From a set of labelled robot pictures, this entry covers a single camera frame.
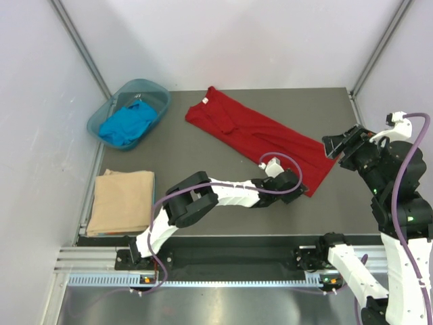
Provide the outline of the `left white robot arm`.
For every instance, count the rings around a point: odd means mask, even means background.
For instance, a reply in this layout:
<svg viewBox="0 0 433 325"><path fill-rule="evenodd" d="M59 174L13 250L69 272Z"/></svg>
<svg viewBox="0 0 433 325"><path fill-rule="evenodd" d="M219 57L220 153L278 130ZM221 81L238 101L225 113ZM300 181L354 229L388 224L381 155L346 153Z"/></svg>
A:
<svg viewBox="0 0 433 325"><path fill-rule="evenodd" d="M276 176L242 182L219 181L204 171L194 173L154 203L150 225L129 243L129 258L138 268L149 267L177 230L196 224L215 207L258 209L279 200L289 204L308 190L302 180L289 169Z"/></svg>

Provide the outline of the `red t-shirt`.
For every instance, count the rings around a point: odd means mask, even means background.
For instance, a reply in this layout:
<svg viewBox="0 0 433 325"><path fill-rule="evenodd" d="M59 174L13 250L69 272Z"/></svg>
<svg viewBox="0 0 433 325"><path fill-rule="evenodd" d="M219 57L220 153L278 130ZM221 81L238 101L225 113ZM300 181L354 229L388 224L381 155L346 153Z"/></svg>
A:
<svg viewBox="0 0 433 325"><path fill-rule="evenodd" d="M297 171L296 165L300 167L308 197L313 196L336 164L335 159L326 157L319 142L244 106L213 86L201 102L189 108L185 120L258 165L271 159L263 156L270 152L294 159L291 162L282 158L281 165L293 171Z"/></svg>

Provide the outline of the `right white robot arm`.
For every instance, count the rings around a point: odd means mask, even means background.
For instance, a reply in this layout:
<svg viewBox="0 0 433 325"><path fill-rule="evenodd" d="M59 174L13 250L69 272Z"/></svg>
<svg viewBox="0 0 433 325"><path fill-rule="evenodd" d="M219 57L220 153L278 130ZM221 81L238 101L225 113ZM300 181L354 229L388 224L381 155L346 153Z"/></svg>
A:
<svg viewBox="0 0 433 325"><path fill-rule="evenodd" d="M429 264L432 207L417 191L426 172L421 150L410 144L412 126L394 123L373 133L355 125L341 135L325 136L328 158L356 171L370 192L387 263L384 288L356 256L342 234L326 234L316 250L318 264L334 267L361 308L363 324L431 324Z"/></svg>

